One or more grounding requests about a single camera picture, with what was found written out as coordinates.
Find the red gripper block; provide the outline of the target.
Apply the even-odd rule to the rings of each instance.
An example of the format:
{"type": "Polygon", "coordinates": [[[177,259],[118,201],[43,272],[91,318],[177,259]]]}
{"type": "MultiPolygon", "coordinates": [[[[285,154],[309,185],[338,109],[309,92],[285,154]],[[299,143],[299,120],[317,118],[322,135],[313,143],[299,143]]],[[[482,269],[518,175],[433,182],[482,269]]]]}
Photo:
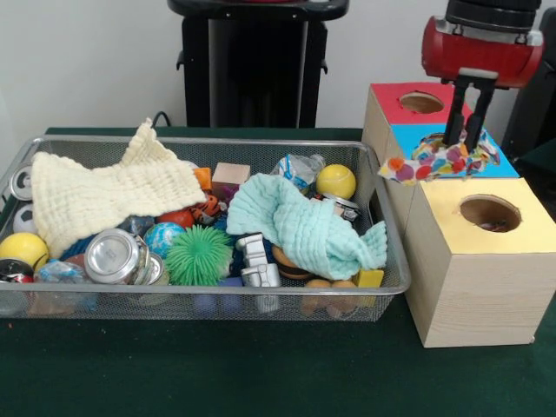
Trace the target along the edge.
{"type": "Polygon", "coordinates": [[[467,149],[475,149],[480,138],[495,85],[500,89],[521,88],[533,77],[544,53],[544,37],[531,30],[526,34],[496,32],[449,23],[430,17],[421,45],[422,67],[428,76],[453,81],[453,99],[444,133],[444,144],[457,144],[465,117],[463,107],[469,86],[480,94],[467,118],[467,149]]]}

